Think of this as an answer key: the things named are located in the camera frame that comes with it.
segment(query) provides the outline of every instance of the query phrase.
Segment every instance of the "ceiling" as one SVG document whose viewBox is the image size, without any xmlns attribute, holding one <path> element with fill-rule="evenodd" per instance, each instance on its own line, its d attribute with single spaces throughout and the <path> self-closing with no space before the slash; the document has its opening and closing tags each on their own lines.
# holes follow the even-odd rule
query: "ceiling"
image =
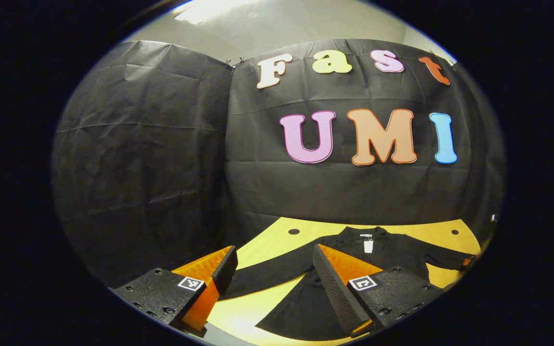
<svg viewBox="0 0 554 346">
<path fill-rule="evenodd" d="M 377 39 L 456 59 L 424 34 L 362 0 L 193 0 L 179 18 L 210 14 L 192 24 L 169 11 L 123 42 L 148 40 L 183 46 L 220 61 L 247 59 L 269 50 L 308 41 Z"/>
</svg>

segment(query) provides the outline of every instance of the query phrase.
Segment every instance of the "black shirt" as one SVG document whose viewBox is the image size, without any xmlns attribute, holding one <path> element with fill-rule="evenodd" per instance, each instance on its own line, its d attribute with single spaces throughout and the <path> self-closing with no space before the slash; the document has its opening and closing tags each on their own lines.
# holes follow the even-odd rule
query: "black shirt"
<svg viewBox="0 0 554 346">
<path fill-rule="evenodd" d="M 371 235 L 373 250 L 365 253 L 363 242 Z M 346 227 L 340 234 L 323 236 L 295 250 L 235 271 L 228 293 L 220 300 L 268 289 L 306 273 L 256 327 L 299 340 L 334 340 L 347 337 L 330 305 L 313 264 L 314 246 L 322 244 L 345 252 L 381 269 L 399 265 L 428 280 L 427 263 L 460 270 L 472 254 L 446 249 L 407 235 L 389 234 L 381 227 Z"/>
</svg>

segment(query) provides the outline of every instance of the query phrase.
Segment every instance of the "black fabric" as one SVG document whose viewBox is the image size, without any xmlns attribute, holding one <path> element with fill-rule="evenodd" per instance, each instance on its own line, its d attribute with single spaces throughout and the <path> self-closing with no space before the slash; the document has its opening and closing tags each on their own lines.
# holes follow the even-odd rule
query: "black fabric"
<svg viewBox="0 0 554 346">
<path fill-rule="evenodd" d="M 372 235 L 373 251 L 364 252 L 363 241 Z M 446 249 L 409 237 L 389 234 L 383 228 L 346 227 L 340 234 L 323 236 L 277 258 L 237 270 L 228 293 L 220 300 L 268 289 L 305 274 L 286 297 L 256 326 L 299 340 L 334 340 L 347 337 L 313 265 L 314 246 L 322 244 L 345 252 L 381 269 L 400 266 L 428 281 L 427 263 L 463 269 L 472 254 Z"/>
<path fill-rule="evenodd" d="M 57 212 L 88 269 L 118 287 L 218 248 L 231 68 L 162 42 L 119 44 L 57 126 Z"/>
<path fill-rule="evenodd" d="M 340 50 L 352 70 L 321 74 L 312 69 L 314 53 Z M 387 49 L 405 66 L 400 73 L 381 72 L 369 56 Z M 259 67 L 264 59 L 290 53 L 293 60 L 278 76 L 277 85 L 258 89 Z M 451 81 L 446 86 L 429 72 L 420 57 L 429 57 L 442 67 Z M 369 225 L 421 224 L 467 217 L 476 237 L 488 238 L 491 214 L 499 208 L 503 188 L 495 179 L 503 172 L 486 166 L 501 166 L 502 156 L 490 155 L 487 147 L 502 146 L 494 116 L 478 108 L 484 102 L 474 97 L 470 85 L 447 61 L 402 44 L 369 39 L 334 39 L 306 42 L 273 50 L 238 65 L 230 87 L 225 173 L 229 200 L 239 222 L 236 232 L 246 240 L 264 230 L 266 215 L 321 222 Z M 376 160 L 371 166 L 355 166 L 356 129 L 347 112 L 369 108 L 386 126 L 391 112 L 413 112 L 412 132 L 416 162 L 396 164 Z M 279 119 L 303 114 L 303 144 L 319 144 L 316 111 L 336 113 L 332 121 L 333 150 L 317 164 L 292 160 L 285 149 Z M 431 112 L 452 118 L 454 164 L 435 161 L 438 151 Z"/>
</svg>

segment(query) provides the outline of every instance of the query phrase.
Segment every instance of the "table surface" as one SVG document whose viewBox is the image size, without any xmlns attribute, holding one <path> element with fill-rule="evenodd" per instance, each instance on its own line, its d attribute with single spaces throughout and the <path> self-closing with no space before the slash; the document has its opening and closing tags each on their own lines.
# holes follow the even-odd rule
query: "table surface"
<svg viewBox="0 0 554 346">
<path fill-rule="evenodd" d="M 391 234 L 405 234 L 413 238 L 470 254 L 479 254 L 480 246 L 469 227 L 461 220 L 427 223 L 424 225 L 346 225 L 289 219 L 281 217 L 261 234 L 237 250 L 238 267 L 243 269 L 250 265 L 281 256 L 310 241 L 326 236 L 339 234 L 346 226 L 352 228 L 375 228 L 381 226 Z M 296 228 L 299 234 L 288 234 L 288 230 Z M 429 280 L 433 285 L 446 287 L 457 281 L 462 273 L 427 264 Z M 352 338 L 328 341 L 306 341 L 281 337 L 256 328 L 264 318 L 304 275 L 286 283 L 275 285 L 269 289 L 247 294 L 238 298 L 220 300 L 209 315 L 211 324 L 234 337 L 256 344 L 258 346 L 336 346 L 350 342 Z"/>
</svg>

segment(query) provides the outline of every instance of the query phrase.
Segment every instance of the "blue letter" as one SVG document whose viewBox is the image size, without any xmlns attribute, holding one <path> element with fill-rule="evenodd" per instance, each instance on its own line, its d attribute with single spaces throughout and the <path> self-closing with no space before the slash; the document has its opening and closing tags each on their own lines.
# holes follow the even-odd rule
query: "blue letter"
<svg viewBox="0 0 554 346">
<path fill-rule="evenodd" d="M 429 118 L 437 129 L 437 140 L 440 150 L 435 154 L 435 160 L 439 163 L 455 163 L 457 155 L 454 152 L 453 133 L 450 130 L 450 123 L 453 122 L 448 114 L 433 112 Z"/>
</svg>

